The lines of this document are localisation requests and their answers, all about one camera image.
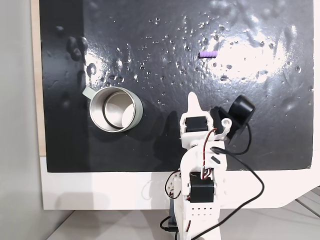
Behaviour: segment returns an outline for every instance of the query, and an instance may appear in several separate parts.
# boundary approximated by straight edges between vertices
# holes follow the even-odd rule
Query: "cup rim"
[[[93,118],[93,116],[92,116],[92,103],[93,103],[93,100],[94,100],[94,98],[97,96],[97,94],[98,94],[99,92],[102,92],[102,91],[105,90],[105,89],[118,89],[118,90],[121,90],[121,91],[125,92],[125,93],[130,97],[130,99],[131,99],[131,101],[132,101],[132,103],[133,103],[133,116],[132,116],[132,119],[131,119],[130,123],[129,123],[126,127],[120,128],[120,129],[115,130],[115,131],[110,131],[110,130],[107,130],[107,129],[104,129],[104,128],[100,127],[100,126],[96,123],[96,121],[94,120],[94,118]],[[130,94],[130,91],[128,91],[127,89],[125,89],[125,88],[123,88],[123,87],[119,87],[119,86],[106,86],[106,87],[103,87],[103,88],[101,88],[101,89],[99,89],[98,91],[95,92],[92,100],[90,101],[89,112],[90,112],[90,118],[91,118],[91,120],[93,121],[93,123],[94,123],[99,129],[101,129],[101,130],[103,130],[103,131],[105,131],[105,132],[107,132],[107,133],[121,133],[121,132],[124,132],[127,128],[129,128],[130,125],[133,123],[133,121],[134,121],[134,119],[135,119],[135,117],[136,117],[136,113],[137,113],[137,106],[136,106],[136,102],[135,102],[134,98],[133,98],[133,97],[131,96],[131,94]]]

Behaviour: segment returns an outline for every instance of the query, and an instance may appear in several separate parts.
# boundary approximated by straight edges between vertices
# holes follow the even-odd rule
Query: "black surface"
[[[40,0],[40,27],[49,172],[176,170],[190,91],[207,111],[228,110],[240,94],[255,104],[251,150],[242,157],[254,170],[311,166],[311,0]],[[218,57],[198,59],[201,49]],[[86,84],[136,93],[139,125],[98,129]],[[227,147],[240,152],[247,142],[244,131]],[[228,170],[241,168],[228,159]]]

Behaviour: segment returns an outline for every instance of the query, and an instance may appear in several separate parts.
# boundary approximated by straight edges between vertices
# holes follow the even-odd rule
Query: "wooden edge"
[[[45,113],[42,78],[42,56],[40,35],[40,6],[39,0],[30,0],[31,3],[31,27],[32,27],[32,51],[35,87],[36,122],[38,132],[39,156],[46,154]]]

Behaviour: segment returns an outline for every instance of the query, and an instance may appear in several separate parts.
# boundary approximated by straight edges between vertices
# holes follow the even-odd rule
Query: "red wire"
[[[186,230],[185,230],[186,232],[188,232],[188,231],[189,231],[190,224],[191,224],[191,221],[189,221],[188,226],[186,227]]]
[[[217,130],[217,128],[213,128],[213,129],[211,129],[210,131],[209,131],[209,133],[207,134],[207,136],[206,136],[206,138],[205,138],[205,140],[204,140],[204,144],[203,144],[203,159],[202,159],[202,166],[204,167],[205,165],[206,165],[206,144],[207,144],[207,142],[208,142],[208,139],[209,139],[209,137],[210,137],[210,134],[212,133],[212,132],[214,132],[215,130]]]

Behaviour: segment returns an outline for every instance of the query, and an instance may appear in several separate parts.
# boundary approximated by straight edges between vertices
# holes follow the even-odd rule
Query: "purple object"
[[[215,58],[218,56],[218,51],[201,51],[199,52],[199,58]]]

